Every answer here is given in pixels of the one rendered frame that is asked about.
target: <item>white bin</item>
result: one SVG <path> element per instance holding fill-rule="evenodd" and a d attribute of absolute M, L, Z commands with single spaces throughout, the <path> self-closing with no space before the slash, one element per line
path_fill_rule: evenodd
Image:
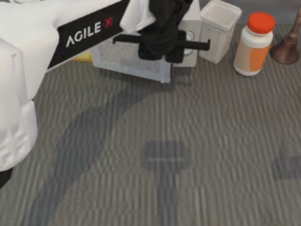
<path fill-rule="evenodd" d="M 199 51 L 198 56 L 219 63 L 229 49 L 241 9 L 221 0 L 210 1 L 201 10 L 200 41 L 211 40 L 209 51 Z"/>

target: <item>orange label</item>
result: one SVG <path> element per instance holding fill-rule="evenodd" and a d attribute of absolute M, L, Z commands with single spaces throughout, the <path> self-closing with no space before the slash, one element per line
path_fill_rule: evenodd
<path fill-rule="evenodd" d="M 260 70 L 269 52 L 269 45 L 265 48 L 251 48 L 249 66 L 251 72 Z"/>

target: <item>white bottle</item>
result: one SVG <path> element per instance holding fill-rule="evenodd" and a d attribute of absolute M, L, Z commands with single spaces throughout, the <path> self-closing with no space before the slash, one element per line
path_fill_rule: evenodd
<path fill-rule="evenodd" d="M 234 69 L 244 76 L 256 75 L 262 68 L 273 40 L 274 18 L 263 12 L 252 13 L 241 32 Z"/>

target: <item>orange bottle cap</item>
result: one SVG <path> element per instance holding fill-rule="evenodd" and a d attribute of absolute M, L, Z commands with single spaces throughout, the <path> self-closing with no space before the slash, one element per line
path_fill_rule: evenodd
<path fill-rule="evenodd" d="M 248 18 L 248 28 L 257 34 L 267 34 L 275 27 L 275 19 L 267 13 L 252 13 Z"/>

